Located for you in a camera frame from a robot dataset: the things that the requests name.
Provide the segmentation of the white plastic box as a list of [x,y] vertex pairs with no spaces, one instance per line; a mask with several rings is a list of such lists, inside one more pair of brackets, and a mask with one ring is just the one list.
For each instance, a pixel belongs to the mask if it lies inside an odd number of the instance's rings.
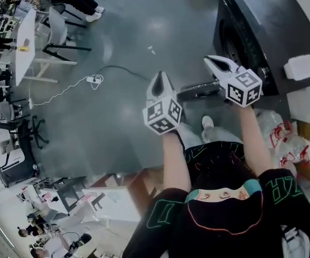
[[310,55],[290,58],[284,65],[284,72],[290,80],[301,81],[310,78]]

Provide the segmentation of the black stool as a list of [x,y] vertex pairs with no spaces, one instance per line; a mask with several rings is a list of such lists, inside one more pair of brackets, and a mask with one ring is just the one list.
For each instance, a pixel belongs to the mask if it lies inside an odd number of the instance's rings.
[[70,214],[84,195],[85,182],[86,177],[81,176],[75,178],[64,177],[53,183],[55,189],[54,198],[56,200],[53,205],[57,211]]

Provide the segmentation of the black washing machine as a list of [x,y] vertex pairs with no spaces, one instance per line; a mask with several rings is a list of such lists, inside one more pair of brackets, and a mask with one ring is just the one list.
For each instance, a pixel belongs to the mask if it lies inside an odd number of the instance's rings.
[[310,55],[310,21],[296,0],[219,0],[213,45],[219,56],[253,70],[266,96],[310,87],[286,77],[284,65]]

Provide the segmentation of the person's white shoe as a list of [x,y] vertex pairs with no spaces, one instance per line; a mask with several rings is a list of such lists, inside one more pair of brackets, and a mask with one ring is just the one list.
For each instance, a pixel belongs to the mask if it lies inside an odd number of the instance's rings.
[[214,127],[213,119],[210,116],[203,116],[201,124],[204,130]]

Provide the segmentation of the person's left forearm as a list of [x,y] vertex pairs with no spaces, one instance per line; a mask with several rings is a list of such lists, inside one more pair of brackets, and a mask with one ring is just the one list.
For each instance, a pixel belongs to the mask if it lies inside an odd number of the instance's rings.
[[176,189],[187,196],[191,191],[191,180],[179,137],[169,132],[163,135],[162,142],[163,186],[165,189]]

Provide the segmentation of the person's grey trousers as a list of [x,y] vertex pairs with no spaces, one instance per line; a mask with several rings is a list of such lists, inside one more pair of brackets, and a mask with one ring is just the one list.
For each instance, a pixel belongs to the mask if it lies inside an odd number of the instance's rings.
[[240,138],[219,126],[204,128],[201,135],[197,135],[188,124],[181,123],[177,131],[183,142],[185,150],[191,147],[219,141],[237,142],[243,144]]

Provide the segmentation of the black office chair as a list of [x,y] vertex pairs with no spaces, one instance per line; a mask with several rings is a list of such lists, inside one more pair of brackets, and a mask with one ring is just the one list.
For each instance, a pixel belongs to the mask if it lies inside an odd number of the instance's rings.
[[49,144],[48,140],[45,140],[39,132],[39,128],[41,124],[45,124],[46,121],[44,119],[39,119],[36,115],[32,116],[32,121],[31,121],[31,128],[28,128],[28,125],[26,125],[27,132],[20,132],[18,138],[24,139],[24,138],[29,138],[30,140],[35,140],[35,143],[39,149],[43,149],[43,146],[39,143],[40,141],[42,143]]

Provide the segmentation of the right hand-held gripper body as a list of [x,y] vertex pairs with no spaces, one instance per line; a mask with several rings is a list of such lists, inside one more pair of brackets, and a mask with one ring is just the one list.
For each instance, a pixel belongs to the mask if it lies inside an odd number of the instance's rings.
[[225,98],[243,108],[258,101],[262,93],[262,80],[244,67],[238,67],[220,85],[225,89]]

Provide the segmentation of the person's right forearm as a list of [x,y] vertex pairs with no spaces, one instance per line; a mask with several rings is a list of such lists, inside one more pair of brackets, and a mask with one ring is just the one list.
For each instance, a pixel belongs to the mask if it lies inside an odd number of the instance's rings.
[[263,139],[256,115],[251,106],[236,106],[243,141],[243,149],[248,167],[259,177],[273,168],[271,154]]

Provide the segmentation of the wooden table white top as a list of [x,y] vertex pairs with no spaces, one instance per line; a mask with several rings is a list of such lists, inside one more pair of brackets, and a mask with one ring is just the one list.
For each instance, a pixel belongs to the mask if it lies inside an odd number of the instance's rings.
[[163,189],[163,168],[108,174],[83,190],[98,218],[138,222],[150,201]]

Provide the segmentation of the person's black printed shirt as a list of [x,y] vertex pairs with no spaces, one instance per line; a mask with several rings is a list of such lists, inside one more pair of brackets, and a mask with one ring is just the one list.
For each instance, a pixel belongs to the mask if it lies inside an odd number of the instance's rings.
[[122,258],[310,258],[310,203],[290,170],[256,177],[237,142],[184,155],[191,190],[157,195]]

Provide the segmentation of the grey chair black legs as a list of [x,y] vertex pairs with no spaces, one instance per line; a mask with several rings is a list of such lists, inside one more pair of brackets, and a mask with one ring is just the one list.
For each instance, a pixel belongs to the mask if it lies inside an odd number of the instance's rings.
[[67,25],[69,24],[83,28],[86,28],[86,26],[66,21],[64,16],[60,14],[57,10],[55,10],[53,7],[49,8],[47,24],[49,26],[50,33],[48,36],[47,43],[42,49],[44,53],[52,57],[55,57],[59,60],[70,62],[69,59],[58,55],[58,51],[60,49],[73,49],[87,52],[92,51],[91,48],[67,45],[67,41],[69,40]]

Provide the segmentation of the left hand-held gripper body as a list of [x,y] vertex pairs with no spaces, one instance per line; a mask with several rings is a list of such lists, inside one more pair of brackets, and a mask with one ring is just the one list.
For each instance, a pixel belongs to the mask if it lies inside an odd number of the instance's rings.
[[154,96],[148,91],[142,114],[144,124],[157,135],[163,135],[179,126],[182,107],[177,101],[175,91],[161,96]]

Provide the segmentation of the white power strip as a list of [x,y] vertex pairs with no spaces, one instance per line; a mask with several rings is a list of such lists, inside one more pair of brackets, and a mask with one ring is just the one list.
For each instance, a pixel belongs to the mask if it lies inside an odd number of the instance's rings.
[[104,77],[102,75],[88,76],[86,81],[90,83],[93,90],[97,90],[98,87],[103,83]]

